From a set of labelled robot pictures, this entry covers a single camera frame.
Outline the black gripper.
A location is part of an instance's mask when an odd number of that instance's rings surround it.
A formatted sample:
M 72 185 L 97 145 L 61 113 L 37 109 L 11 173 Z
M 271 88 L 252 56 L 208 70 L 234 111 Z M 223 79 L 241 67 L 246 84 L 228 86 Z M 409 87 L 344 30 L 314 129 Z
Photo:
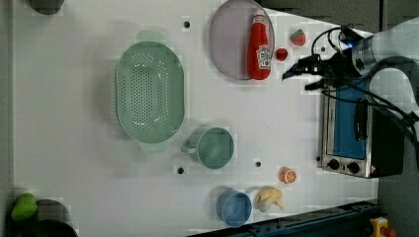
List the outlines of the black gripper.
M 288 79 L 302 74 L 319 75 L 322 67 L 322 78 L 304 86 L 306 91 L 314 91 L 328 87 L 339 88 L 351 85 L 357 77 L 352 57 L 349 54 L 335 53 L 329 59 L 321 60 L 319 54 L 313 54 L 299 59 L 282 79 Z

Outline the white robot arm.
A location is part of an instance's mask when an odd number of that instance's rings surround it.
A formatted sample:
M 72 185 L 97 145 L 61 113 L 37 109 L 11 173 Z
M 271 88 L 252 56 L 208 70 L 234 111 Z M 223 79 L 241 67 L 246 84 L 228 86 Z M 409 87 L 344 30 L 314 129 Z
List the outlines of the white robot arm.
M 372 99 L 389 100 L 403 111 L 418 109 L 418 20 L 363 38 L 350 29 L 346 49 L 323 60 L 312 53 L 300 59 L 285 79 L 301 74 L 319 75 L 322 80 L 307 86 L 316 90 L 324 86 L 339 88 L 364 79 Z

